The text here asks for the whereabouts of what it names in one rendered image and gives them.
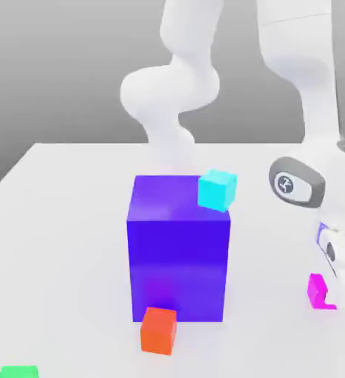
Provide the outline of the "small orange cube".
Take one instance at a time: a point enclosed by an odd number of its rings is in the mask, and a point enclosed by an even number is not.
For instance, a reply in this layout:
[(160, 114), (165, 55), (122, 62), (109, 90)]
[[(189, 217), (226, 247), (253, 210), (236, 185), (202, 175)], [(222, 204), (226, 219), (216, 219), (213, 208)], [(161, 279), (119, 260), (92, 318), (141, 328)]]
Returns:
[(140, 328), (141, 350), (171, 355), (177, 333), (177, 312), (148, 307)]

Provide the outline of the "small magenta cube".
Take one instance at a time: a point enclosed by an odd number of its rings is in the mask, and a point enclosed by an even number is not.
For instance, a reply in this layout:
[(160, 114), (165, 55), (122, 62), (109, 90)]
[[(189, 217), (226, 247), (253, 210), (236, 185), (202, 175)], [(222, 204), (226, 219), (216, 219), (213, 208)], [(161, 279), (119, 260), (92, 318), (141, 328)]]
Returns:
[(307, 286), (307, 296), (314, 309), (337, 310), (333, 303), (326, 302), (328, 288), (321, 274), (311, 273)]

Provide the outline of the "large blue box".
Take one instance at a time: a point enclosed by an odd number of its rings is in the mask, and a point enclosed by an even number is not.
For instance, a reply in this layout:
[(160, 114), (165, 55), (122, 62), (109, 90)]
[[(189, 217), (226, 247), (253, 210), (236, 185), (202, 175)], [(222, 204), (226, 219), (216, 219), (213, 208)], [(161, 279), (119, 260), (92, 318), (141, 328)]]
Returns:
[(230, 215), (197, 204), (198, 176), (137, 175), (126, 220), (132, 318), (148, 307), (179, 322), (221, 322)]

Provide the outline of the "small cyan cube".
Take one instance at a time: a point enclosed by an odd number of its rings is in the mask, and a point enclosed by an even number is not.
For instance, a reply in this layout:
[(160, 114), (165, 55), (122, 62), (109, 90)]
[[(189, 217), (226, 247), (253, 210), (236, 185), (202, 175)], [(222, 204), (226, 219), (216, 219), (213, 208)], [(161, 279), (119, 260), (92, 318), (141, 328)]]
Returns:
[(237, 175), (210, 169), (198, 179), (197, 204), (226, 212), (235, 201)]

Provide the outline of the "small green cube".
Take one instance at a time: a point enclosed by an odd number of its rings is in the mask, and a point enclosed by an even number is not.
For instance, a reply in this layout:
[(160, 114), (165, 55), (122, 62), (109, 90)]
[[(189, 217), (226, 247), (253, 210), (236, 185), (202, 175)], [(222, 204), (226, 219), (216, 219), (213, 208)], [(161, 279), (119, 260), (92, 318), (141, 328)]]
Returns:
[(0, 369), (0, 378), (39, 378), (36, 365), (6, 365)]

